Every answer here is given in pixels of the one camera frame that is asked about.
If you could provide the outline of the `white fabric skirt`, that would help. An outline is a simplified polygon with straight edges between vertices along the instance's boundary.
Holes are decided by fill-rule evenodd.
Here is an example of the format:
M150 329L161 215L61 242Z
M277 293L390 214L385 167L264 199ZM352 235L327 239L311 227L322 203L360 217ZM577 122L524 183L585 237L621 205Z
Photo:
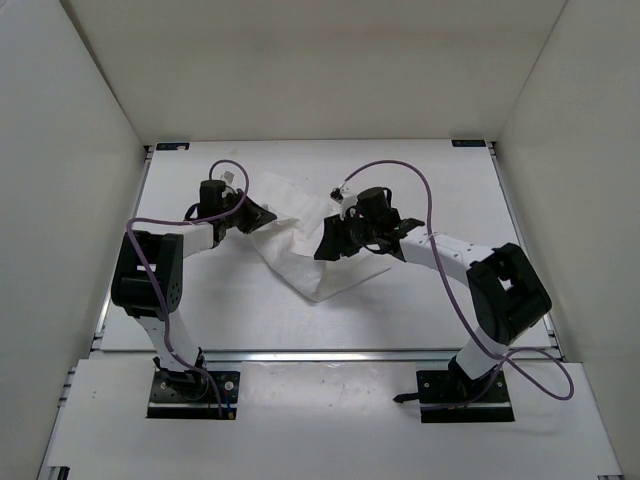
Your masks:
M306 299L319 303L391 269L391 261L361 251L336 262L320 261L325 218L337 213L333 204L292 181L263 173L249 197L276 219L248 235L267 265Z

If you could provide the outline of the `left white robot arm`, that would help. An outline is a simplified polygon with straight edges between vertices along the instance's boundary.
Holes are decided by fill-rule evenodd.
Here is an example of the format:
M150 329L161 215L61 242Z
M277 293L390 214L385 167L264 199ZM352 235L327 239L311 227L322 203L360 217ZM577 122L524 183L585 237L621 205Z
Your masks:
M202 349L179 312L184 260L217 247L231 229L248 235L276 219L243 190L224 180L204 180L199 201L188 208L182 222L173 224L178 232L156 234L128 227L124 234L111 300L147 333L162 382L188 401L217 396L219 389L212 385Z

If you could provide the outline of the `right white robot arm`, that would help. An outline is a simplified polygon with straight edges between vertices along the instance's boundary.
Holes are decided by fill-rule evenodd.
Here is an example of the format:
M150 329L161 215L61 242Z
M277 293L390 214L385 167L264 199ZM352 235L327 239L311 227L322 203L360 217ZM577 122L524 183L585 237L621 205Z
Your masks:
M387 187L359 194L335 188L330 197L340 210L325 218L315 259L334 262L367 250L427 267L442 282L469 289L477 326L449 363L448 387L456 398L480 393L514 341L550 311L551 299L520 246L490 248L440 234L429 218L402 217Z

